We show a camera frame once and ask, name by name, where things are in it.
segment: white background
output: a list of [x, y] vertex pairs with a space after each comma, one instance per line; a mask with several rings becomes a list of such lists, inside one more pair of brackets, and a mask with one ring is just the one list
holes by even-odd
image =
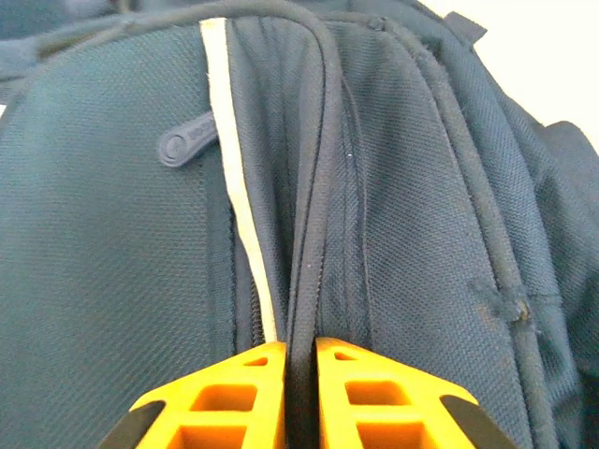
[[577, 125], [599, 152], [599, 0], [420, 0], [488, 29], [476, 52], [542, 124]]

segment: rubber zipper pull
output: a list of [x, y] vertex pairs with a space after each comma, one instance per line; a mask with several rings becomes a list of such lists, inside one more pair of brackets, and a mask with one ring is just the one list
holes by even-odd
[[182, 167], [217, 139], [214, 114], [209, 110], [163, 134], [158, 140], [158, 158], [167, 167]]

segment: zipper track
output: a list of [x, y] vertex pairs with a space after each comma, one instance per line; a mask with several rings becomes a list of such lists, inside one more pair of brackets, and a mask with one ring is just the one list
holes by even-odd
[[256, 289], [254, 277], [250, 281], [250, 309], [252, 310], [252, 346], [264, 343], [264, 328], [262, 327], [262, 314], [260, 312], [260, 299]]

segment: backpack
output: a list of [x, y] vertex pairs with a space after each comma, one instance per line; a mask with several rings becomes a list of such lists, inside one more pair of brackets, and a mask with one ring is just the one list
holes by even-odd
[[0, 446], [94, 447], [280, 340], [315, 447], [328, 336], [465, 387], [522, 449], [596, 447], [597, 155], [501, 91], [476, 30], [231, 0], [39, 38], [0, 122]]

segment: yellow plastic part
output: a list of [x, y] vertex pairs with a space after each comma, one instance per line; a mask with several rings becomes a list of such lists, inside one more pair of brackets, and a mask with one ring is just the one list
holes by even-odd
[[268, 343], [142, 396], [166, 406], [138, 449], [284, 449], [285, 344]]
[[344, 341], [316, 339], [322, 449], [475, 449], [439, 397], [462, 387]]

